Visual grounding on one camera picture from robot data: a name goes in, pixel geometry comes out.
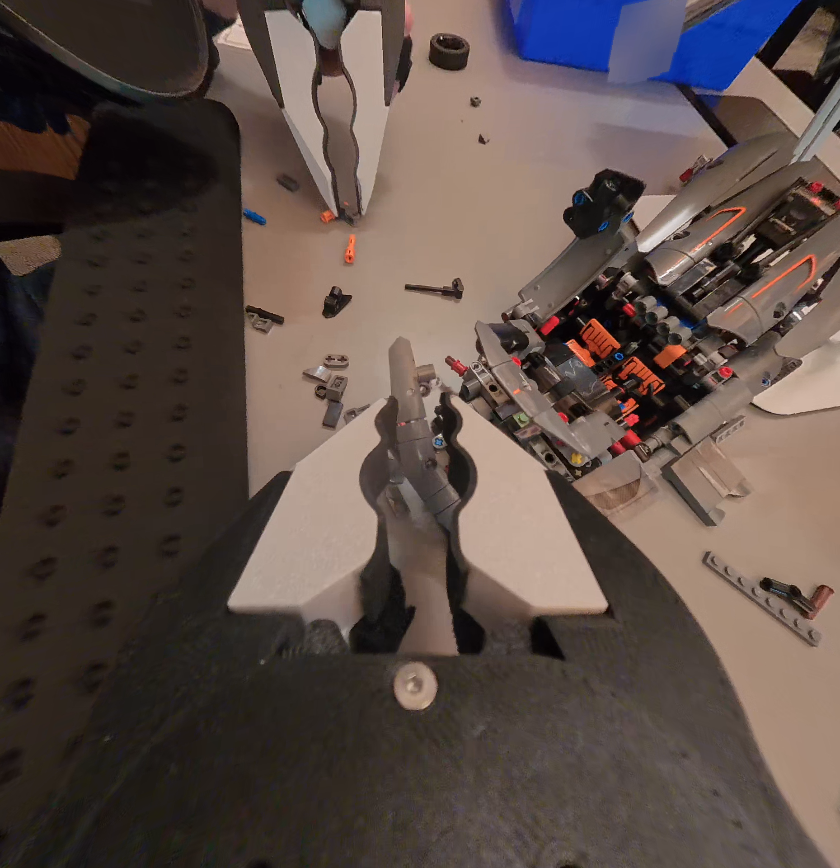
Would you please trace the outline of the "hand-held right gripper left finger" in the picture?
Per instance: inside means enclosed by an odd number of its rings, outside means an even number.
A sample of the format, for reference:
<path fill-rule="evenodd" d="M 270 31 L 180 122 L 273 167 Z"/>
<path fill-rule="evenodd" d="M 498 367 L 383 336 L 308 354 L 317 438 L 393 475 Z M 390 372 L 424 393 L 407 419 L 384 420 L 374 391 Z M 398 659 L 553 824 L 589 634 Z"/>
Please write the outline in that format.
<path fill-rule="evenodd" d="M 232 613 L 334 623 L 361 653 L 394 653 L 414 618 L 391 561 L 383 497 L 398 404 L 376 401 L 299 462 L 228 598 Z"/>

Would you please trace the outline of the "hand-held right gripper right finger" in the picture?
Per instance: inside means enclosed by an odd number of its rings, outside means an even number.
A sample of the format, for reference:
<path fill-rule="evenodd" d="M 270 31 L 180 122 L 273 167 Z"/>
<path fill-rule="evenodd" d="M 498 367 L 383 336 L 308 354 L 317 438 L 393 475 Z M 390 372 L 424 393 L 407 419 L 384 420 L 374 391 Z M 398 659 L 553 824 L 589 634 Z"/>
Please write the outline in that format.
<path fill-rule="evenodd" d="M 540 618 L 607 615 L 554 487 L 561 478 L 457 396 L 443 393 L 439 410 L 458 495 L 446 567 L 457 652 L 508 632 L 529 641 Z"/>

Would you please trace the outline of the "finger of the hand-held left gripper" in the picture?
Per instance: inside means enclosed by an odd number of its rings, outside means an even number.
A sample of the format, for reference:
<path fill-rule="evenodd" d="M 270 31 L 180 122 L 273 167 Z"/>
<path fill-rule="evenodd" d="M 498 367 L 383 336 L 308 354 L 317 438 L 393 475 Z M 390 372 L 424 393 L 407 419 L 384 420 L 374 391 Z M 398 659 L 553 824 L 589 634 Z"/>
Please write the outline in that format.
<path fill-rule="evenodd" d="M 356 145 L 357 207 L 371 202 L 394 95 L 394 10 L 356 9 L 339 40 L 343 72 L 353 96 L 350 134 Z"/>
<path fill-rule="evenodd" d="M 337 212 L 337 190 L 324 147 L 327 131 L 315 103 L 318 72 L 315 37 L 306 29 L 303 19 L 289 9 L 269 9 L 263 17 L 284 118 L 328 209 Z"/>

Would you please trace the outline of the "grey lego panel strip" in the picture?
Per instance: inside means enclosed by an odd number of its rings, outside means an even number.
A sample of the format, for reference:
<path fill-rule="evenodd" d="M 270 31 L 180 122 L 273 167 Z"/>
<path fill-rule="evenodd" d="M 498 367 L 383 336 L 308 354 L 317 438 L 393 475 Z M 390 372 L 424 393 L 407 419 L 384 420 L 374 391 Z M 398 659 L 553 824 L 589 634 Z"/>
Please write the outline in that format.
<path fill-rule="evenodd" d="M 448 477 L 447 458 L 440 458 L 427 421 L 424 397 L 436 379 L 433 366 L 418 367 L 411 343 L 397 338 L 389 348 L 391 395 L 397 402 L 394 444 L 389 448 L 386 497 L 396 513 L 407 511 L 401 483 L 407 482 L 450 536 L 460 496 Z"/>

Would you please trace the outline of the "grey lego car model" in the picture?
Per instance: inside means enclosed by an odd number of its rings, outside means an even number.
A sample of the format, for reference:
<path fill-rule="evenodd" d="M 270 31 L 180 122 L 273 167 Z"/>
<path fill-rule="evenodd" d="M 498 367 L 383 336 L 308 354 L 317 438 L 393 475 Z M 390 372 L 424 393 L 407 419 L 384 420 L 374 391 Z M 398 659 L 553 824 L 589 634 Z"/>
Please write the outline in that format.
<path fill-rule="evenodd" d="M 574 240 L 477 324 L 478 358 L 445 359 L 460 397 L 546 470 L 635 503 L 840 331 L 840 192 L 792 151 L 766 135 L 698 161 L 643 226 L 644 182 L 599 171 L 563 213 Z"/>

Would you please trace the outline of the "small black lego tyre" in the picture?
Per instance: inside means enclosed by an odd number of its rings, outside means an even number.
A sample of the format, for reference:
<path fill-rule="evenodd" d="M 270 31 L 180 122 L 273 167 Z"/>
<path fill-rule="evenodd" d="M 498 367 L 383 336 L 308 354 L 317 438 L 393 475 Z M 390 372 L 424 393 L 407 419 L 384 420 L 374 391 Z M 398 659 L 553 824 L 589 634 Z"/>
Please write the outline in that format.
<path fill-rule="evenodd" d="M 429 40 L 428 59 L 437 69 L 463 71 L 469 64 L 470 44 L 452 33 L 440 32 Z"/>

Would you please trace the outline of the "grey lego tile panel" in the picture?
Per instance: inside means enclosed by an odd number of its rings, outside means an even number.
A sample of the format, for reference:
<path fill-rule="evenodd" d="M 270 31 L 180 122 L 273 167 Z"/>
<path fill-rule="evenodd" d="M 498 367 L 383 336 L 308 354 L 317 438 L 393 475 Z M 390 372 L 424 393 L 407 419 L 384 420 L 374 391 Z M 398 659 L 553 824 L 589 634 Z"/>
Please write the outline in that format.
<path fill-rule="evenodd" d="M 722 523 L 726 515 L 723 505 L 752 491 L 749 481 L 713 438 L 702 440 L 668 463 L 661 476 L 708 527 Z"/>

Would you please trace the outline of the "long thin grey studded plate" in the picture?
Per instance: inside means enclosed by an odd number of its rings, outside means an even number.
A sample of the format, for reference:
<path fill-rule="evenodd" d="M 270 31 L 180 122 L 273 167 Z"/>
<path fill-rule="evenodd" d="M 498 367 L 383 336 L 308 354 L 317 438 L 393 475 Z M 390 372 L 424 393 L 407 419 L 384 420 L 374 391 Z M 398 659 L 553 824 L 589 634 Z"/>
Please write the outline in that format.
<path fill-rule="evenodd" d="M 760 583 L 743 575 L 712 551 L 704 552 L 702 563 L 743 597 L 749 599 L 764 613 L 774 618 L 806 645 L 819 647 L 823 636 L 805 613 L 790 598 L 777 592 L 764 590 Z"/>

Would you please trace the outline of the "dark perforated panel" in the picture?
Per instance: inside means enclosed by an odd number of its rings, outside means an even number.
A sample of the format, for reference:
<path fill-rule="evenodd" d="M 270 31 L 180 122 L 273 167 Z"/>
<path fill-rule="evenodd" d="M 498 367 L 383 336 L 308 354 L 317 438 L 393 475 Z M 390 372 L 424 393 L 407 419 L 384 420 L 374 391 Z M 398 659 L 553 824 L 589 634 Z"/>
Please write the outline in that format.
<path fill-rule="evenodd" d="M 101 108 L 0 518 L 0 835 L 81 751 L 132 624 L 248 497 L 239 125 Z"/>

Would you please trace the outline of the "bright blue object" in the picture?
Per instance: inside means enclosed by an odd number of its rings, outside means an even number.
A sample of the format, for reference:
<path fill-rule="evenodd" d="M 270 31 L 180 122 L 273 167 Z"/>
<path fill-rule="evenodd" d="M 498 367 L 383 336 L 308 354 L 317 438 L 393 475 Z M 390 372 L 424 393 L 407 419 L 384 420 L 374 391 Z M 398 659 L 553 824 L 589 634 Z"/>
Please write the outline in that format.
<path fill-rule="evenodd" d="M 503 2 L 524 60 L 722 91 L 782 25 L 794 1 Z"/>

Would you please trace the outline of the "black axle connector piece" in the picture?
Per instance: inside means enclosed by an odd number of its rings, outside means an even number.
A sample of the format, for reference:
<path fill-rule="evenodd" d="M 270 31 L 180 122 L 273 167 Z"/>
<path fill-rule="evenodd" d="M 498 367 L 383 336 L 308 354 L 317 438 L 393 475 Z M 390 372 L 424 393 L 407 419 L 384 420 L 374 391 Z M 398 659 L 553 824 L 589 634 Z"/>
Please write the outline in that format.
<path fill-rule="evenodd" d="M 803 613 L 807 613 L 808 617 L 812 617 L 811 613 L 815 613 L 816 609 L 811 598 L 806 597 L 798 586 L 788 584 L 778 580 L 764 577 L 759 582 L 760 588 L 766 593 L 772 593 L 790 601 Z"/>

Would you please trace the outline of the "grey metal bar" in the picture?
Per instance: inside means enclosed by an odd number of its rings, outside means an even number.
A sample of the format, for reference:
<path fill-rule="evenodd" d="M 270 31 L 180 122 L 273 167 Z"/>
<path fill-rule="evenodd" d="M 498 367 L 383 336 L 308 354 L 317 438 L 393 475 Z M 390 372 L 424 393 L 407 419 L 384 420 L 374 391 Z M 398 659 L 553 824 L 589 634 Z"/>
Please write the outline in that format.
<path fill-rule="evenodd" d="M 791 164 L 809 161 L 840 123 L 840 77 L 795 144 Z"/>

